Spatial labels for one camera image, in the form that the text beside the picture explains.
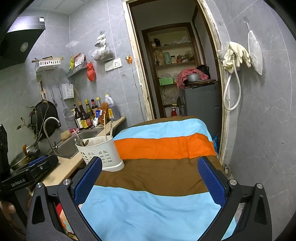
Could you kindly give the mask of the person left hand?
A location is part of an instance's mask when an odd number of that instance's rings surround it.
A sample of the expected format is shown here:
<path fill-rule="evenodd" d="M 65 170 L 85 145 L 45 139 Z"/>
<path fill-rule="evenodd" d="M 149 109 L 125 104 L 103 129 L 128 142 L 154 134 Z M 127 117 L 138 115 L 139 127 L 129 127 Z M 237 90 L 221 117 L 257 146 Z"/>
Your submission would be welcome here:
<path fill-rule="evenodd" d="M 18 190 L 16 192 L 16 198 L 17 201 L 19 201 L 22 210 L 28 216 L 29 208 L 30 208 L 30 203 L 32 196 L 29 193 L 29 189 L 25 188 L 22 190 Z M 6 219 L 13 224 L 14 226 L 17 226 L 19 224 L 22 224 L 19 216 L 16 214 L 16 208 L 15 206 L 8 202 L 8 201 L 1 201 L 1 210 L 4 213 L 4 216 Z"/>

